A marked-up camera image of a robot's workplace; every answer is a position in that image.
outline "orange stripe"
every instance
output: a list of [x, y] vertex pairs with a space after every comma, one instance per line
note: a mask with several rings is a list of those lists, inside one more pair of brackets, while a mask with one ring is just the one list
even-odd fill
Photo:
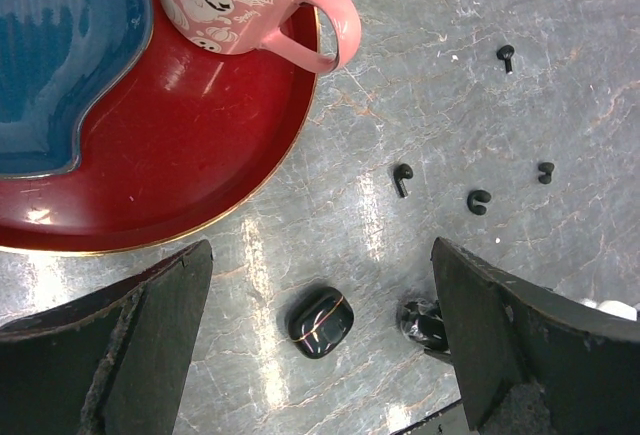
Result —
[[338, 303], [336, 303], [336, 306], [335, 306], [335, 307], [333, 307], [333, 308], [331, 309], [331, 311], [330, 311], [329, 313], [327, 313], [324, 317], [322, 317], [322, 320], [320, 320], [320, 321], [318, 322], [318, 324], [317, 324], [317, 325], [314, 325], [314, 326], [313, 326], [313, 328], [312, 328], [311, 330], [309, 330], [307, 333], [305, 333], [301, 338], [299, 338], [299, 339], [297, 339], [297, 340], [294, 340], [294, 342], [301, 342], [302, 340], [304, 340], [305, 338], [307, 338], [309, 335], [311, 335], [313, 332], [315, 332], [315, 331], [318, 329], [318, 327], [319, 327], [320, 325], [322, 325], [322, 323], [323, 323], [327, 318], [329, 318], [329, 316], [331, 316], [331, 314], [332, 314], [333, 312], [335, 312], [335, 311], [336, 311], [336, 308], [338, 308], [338, 306], [342, 303], [342, 300], [344, 300], [344, 295], [340, 298], [340, 300], [338, 300]]

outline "mug handle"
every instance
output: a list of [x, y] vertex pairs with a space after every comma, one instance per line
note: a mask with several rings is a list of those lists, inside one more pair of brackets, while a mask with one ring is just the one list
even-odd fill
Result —
[[338, 46], [335, 58], [327, 57], [287, 37], [280, 27], [262, 40], [261, 48], [269, 50], [312, 73], [329, 73], [344, 67], [358, 51], [362, 27], [351, 0], [298, 0], [322, 10], [336, 32]]

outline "gold rim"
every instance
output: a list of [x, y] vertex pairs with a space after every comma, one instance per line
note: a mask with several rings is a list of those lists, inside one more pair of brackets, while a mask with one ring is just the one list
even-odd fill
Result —
[[[314, 12], [314, 18], [315, 18], [315, 23], [316, 23], [316, 40], [317, 40], [317, 46], [318, 46], [318, 49], [319, 49], [320, 48], [320, 18], [318, 17], [318, 9], [317, 8], [314, 8], [313, 12]], [[311, 105], [313, 105], [313, 99], [315, 98], [317, 86], [318, 86], [318, 75], [316, 74], [315, 78], [313, 80], [313, 87], [311, 88], [311, 97], [309, 98], [309, 105], [307, 106], [307, 110], [306, 110], [306, 112], [304, 114], [304, 117], [302, 119], [302, 123], [300, 124], [300, 127], [298, 127], [298, 131], [296, 132], [295, 136], [293, 137], [293, 140], [291, 141], [291, 144], [289, 145], [289, 148], [287, 148], [285, 153], [282, 155], [282, 158], [280, 158], [280, 161], [267, 174], [267, 176], [264, 178], [264, 180], [262, 180], [262, 182], [260, 182], [253, 190], [251, 190], [251, 192], [249, 192], [244, 198], [239, 200], [235, 205], [233, 205], [232, 207], [229, 207], [227, 210], [222, 212], [220, 215], [217, 215], [216, 217], [214, 217], [214, 218], [212, 218], [210, 220], [207, 220], [206, 222], [204, 222], [204, 223], [202, 223], [202, 224], [200, 224], [200, 225], [198, 225], [198, 226], [196, 226], [194, 228], [191, 228], [191, 229], [189, 229], [189, 230], [187, 230], [185, 232], [179, 233], [179, 234], [174, 235], [172, 237], [167, 237], [167, 238], [164, 238], [164, 239], [161, 239], [161, 240], [156, 240], [154, 242], [149, 242], [149, 243], [145, 243], [145, 244], [142, 244], [142, 245], [134, 245], [132, 247], [126, 247], [126, 248], [114, 248], [114, 249], [111, 249], [111, 250], [96, 250], [96, 251], [79, 250], [79, 251], [75, 252], [75, 251], [58, 251], [58, 250], [38, 250], [38, 249], [29, 249], [29, 248], [14, 248], [14, 247], [6, 247], [6, 246], [3, 246], [3, 245], [0, 245], [0, 251], [7, 252], [7, 253], [17, 253], [17, 254], [22, 254], [22, 255], [32, 254], [32, 253], [46, 253], [46, 254], [56, 255], [58, 257], [95, 257], [95, 256], [100, 256], [100, 255], [108, 255], [108, 254], [111, 254], [111, 253], [122, 253], [122, 252], [128, 252], [128, 251], [133, 251], [133, 250], [141, 250], [143, 248], [157, 247], [157, 246], [163, 245], [165, 243], [176, 242], [176, 241], [181, 240], [183, 238], [186, 238], [186, 237], [188, 237], [190, 235], [193, 235], [194, 233], [199, 232], [200, 230], [205, 230], [205, 229], [209, 228], [214, 223], [219, 222], [224, 217], [230, 215], [233, 211], [235, 211], [238, 207], [240, 207], [240, 205], [245, 203], [249, 198], [251, 198], [253, 195], [255, 195], [259, 190], [261, 190], [262, 187], [269, 180], [271, 180], [271, 177], [273, 177], [273, 174], [276, 172], [276, 170], [278, 170], [280, 168], [280, 166], [282, 165], [284, 160], [289, 155], [289, 152], [291, 152], [291, 150], [293, 149], [294, 145], [298, 141], [298, 137], [300, 136], [300, 133], [302, 132], [302, 128], [304, 127], [305, 122], [307, 121], [307, 117], [309, 116], [309, 112], [311, 111]]]

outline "black earbud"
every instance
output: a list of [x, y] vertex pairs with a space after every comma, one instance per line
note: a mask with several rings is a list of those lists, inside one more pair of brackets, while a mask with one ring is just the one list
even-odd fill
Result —
[[398, 188], [400, 197], [406, 198], [409, 195], [409, 192], [407, 192], [407, 188], [404, 186], [403, 180], [410, 180], [412, 178], [413, 169], [406, 163], [398, 165], [393, 170], [393, 181], [396, 183], [396, 187]]
[[551, 174], [555, 168], [556, 166], [551, 162], [542, 162], [538, 165], [538, 170], [544, 174], [538, 177], [538, 181], [543, 185], [549, 185], [551, 183]]
[[467, 207], [469, 211], [475, 215], [484, 215], [487, 213], [487, 207], [483, 205], [476, 205], [479, 203], [489, 203], [491, 201], [491, 194], [486, 190], [474, 190], [469, 193], [467, 197]]
[[516, 49], [511, 45], [505, 45], [500, 50], [498, 50], [498, 60], [504, 61], [504, 67], [507, 70], [507, 73], [513, 72], [513, 67], [511, 66], [511, 57], [516, 53]]

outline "white object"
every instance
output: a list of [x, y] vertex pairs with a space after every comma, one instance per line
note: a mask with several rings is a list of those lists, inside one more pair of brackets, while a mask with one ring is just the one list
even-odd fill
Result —
[[605, 300], [599, 304], [593, 300], [584, 298], [580, 300], [580, 303], [589, 308], [595, 308], [601, 312], [608, 313], [609, 315], [624, 318], [625, 320], [631, 320], [632, 322], [638, 321], [638, 311], [632, 306], [617, 300]]

